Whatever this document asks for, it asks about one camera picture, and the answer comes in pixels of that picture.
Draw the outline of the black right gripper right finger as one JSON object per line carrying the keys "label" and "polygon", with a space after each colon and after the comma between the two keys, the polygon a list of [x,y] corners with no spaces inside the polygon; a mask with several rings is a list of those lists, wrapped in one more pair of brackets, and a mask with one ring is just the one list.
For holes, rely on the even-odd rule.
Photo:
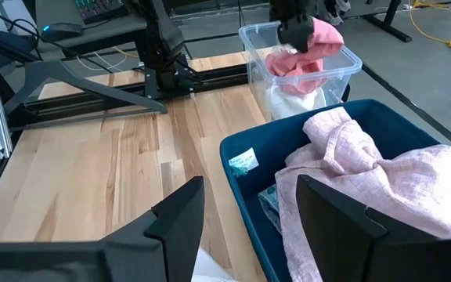
{"label": "black right gripper right finger", "polygon": [[311,178],[296,200],[323,282],[451,282],[451,239],[437,238]]}

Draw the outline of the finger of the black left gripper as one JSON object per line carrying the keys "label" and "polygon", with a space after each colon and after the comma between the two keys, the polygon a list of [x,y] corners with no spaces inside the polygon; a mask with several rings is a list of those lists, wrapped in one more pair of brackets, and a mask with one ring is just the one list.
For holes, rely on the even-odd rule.
{"label": "finger of the black left gripper", "polygon": [[314,33],[310,16],[283,19],[277,28],[277,37],[282,45],[290,45],[300,53],[307,53],[308,41]]}

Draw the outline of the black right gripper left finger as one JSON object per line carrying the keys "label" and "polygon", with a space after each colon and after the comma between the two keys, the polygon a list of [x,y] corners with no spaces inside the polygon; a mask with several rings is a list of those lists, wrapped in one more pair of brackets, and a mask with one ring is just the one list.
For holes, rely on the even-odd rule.
{"label": "black right gripper left finger", "polygon": [[100,240],[0,243],[0,282],[190,282],[204,198],[195,176]]}

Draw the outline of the salmon pink cloth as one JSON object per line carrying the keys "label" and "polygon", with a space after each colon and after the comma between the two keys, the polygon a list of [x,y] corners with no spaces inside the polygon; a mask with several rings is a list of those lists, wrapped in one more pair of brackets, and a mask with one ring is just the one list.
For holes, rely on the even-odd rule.
{"label": "salmon pink cloth", "polygon": [[335,56],[344,47],[344,39],[331,24],[311,18],[312,33],[304,43],[307,52],[281,47],[268,54],[265,65],[270,74],[278,77],[300,77],[305,74],[314,74],[324,70],[323,58]]}

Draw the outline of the white cloth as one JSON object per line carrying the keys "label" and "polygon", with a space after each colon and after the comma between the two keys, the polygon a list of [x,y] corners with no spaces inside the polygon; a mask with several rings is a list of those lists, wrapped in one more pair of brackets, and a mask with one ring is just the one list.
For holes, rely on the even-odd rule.
{"label": "white cloth", "polygon": [[191,282],[237,282],[203,248],[199,248]]}
{"label": "white cloth", "polygon": [[321,88],[303,96],[286,94],[279,86],[272,86],[265,91],[265,115],[268,121],[287,118],[326,106],[324,91]]}

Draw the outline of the pink woven cloth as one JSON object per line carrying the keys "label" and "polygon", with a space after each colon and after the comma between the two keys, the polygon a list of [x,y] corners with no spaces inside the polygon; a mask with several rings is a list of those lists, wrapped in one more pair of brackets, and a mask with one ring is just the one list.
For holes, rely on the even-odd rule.
{"label": "pink woven cloth", "polygon": [[287,156],[275,174],[280,229],[293,282],[323,282],[296,201],[299,175],[420,230],[451,238],[451,146],[438,144],[382,156],[375,140],[342,108],[303,125],[310,142]]}

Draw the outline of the clear plastic bin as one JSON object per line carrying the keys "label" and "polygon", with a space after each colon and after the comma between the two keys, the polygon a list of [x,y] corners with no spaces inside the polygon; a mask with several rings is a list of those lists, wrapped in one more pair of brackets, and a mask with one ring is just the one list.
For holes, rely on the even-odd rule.
{"label": "clear plastic bin", "polygon": [[281,47],[293,49],[290,45],[280,44],[276,33],[278,24],[259,23],[239,29],[246,49],[248,84],[264,118],[265,91],[272,86],[279,86],[283,92],[293,96],[303,96],[321,88],[327,106],[343,102],[350,90],[351,76],[362,70],[362,60],[344,45],[337,55],[323,58],[323,71],[285,78],[270,74],[265,65],[266,56],[281,50]]}

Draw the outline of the person's shoe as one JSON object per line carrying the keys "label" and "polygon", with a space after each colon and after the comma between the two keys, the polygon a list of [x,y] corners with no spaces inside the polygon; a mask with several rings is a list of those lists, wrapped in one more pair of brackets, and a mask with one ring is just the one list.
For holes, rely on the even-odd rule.
{"label": "person's shoe", "polygon": [[342,24],[341,16],[351,9],[349,0],[324,0],[323,3],[327,11],[325,20],[333,26]]}

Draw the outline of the black table leg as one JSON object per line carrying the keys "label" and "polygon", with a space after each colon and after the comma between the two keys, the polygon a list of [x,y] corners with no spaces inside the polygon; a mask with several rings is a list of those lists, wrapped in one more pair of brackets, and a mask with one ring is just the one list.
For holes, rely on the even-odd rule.
{"label": "black table leg", "polygon": [[409,35],[401,32],[400,30],[394,28],[391,25],[401,2],[402,0],[390,0],[383,20],[379,20],[373,14],[364,15],[362,16],[362,18],[366,20],[368,23],[373,24],[375,27],[379,27],[381,30],[396,37],[402,42],[405,43],[411,42],[412,38]]}

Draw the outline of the navy white striped fabric basket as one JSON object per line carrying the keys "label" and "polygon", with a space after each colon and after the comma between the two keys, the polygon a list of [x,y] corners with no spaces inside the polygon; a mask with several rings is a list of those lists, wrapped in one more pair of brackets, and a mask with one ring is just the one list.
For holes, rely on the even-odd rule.
{"label": "navy white striped fabric basket", "polygon": [[[267,278],[273,282],[292,281],[287,267],[282,233],[278,233],[262,211],[258,194],[276,184],[275,174],[296,149],[309,144],[304,123],[318,113],[344,108],[363,131],[374,140],[388,160],[410,150],[441,144],[425,131],[375,100],[357,100],[280,119],[225,138],[220,156],[225,174],[238,203],[245,226]],[[253,148],[259,166],[236,177],[228,160]]]}

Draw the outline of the white basket label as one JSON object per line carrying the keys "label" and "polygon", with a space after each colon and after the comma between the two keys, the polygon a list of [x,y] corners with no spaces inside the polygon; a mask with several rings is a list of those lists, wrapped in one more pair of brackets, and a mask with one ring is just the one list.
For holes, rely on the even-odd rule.
{"label": "white basket label", "polygon": [[236,177],[245,176],[250,170],[259,166],[253,148],[229,159],[228,162],[230,168],[233,170],[233,175]]}

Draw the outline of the grey desk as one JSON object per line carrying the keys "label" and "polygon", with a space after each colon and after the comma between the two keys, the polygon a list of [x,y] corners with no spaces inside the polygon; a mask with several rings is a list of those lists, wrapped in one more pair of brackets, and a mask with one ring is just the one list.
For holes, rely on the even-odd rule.
{"label": "grey desk", "polygon": [[83,33],[75,38],[58,41],[55,45],[39,42],[38,51],[45,59],[68,59],[79,54],[107,49],[115,45],[136,42],[146,29],[146,21],[131,12],[102,23],[86,25],[77,8],[87,0],[35,0],[36,23],[41,30],[47,25],[80,24]]}

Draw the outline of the black keyboard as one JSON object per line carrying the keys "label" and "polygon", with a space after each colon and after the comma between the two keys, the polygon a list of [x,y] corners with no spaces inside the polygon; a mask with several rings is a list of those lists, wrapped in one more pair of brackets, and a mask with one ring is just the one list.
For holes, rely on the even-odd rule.
{"label": "black keyboard", "polygon": [[124,0],[74,0],[74,4],[85,24],[128,15]]}

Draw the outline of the black computer mouse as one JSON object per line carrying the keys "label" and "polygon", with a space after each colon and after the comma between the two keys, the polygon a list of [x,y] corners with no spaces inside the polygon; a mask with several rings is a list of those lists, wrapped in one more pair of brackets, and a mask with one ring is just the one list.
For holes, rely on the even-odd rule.
{"label": "black computer mouse", "polygon": [[82,35],[84,28],[73,23],[52,23],[43,27],[41,38],[48,42],[75,38]]}

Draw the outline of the black frame rail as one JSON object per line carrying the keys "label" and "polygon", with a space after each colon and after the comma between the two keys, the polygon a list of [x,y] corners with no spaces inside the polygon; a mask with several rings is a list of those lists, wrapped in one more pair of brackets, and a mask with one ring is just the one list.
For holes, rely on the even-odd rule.
{"label": "black frame rail", "polygon": [[59,80],[81,91],[30,103],[19,102],[15,110],[7,111],[6,120],[12,132],[124,115],[165,114],[168,110],[164,102],[170,99],[247,82],[245,64],[196,72],[179,63],[167,88],[159,85],[157,72],[152,69],[144,70],[142,82],[120,86],[78,77],[62,65],[52,70],[60,72]]}

